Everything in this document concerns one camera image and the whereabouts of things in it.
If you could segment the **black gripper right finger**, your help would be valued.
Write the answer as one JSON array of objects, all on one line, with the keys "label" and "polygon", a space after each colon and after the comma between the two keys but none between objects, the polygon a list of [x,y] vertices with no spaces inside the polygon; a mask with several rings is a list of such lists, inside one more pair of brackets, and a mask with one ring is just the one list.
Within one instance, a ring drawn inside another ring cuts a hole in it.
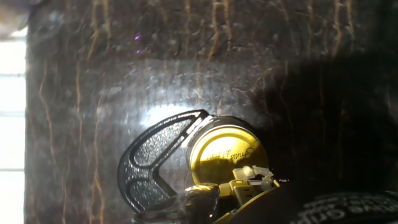
[{"label": "black gripper right finger", "polygon": [[244,166],[233,169],[233,180],[219,185],[220,199],[234,199],[243,206],[256,196],[280,187],[274,174],[265,167]]}]

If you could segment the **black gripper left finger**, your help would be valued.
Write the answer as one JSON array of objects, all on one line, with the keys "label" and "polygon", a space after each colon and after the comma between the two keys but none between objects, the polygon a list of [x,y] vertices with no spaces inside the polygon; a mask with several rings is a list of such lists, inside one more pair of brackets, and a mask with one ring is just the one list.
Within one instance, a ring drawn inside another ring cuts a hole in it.
[{"label": "black gripper left finger", "polygon": [[133,222],[138,224],[213,223],[218,217],[219,199],[220,188],[217,184],[196,184],[154,208],[134,215]]}]

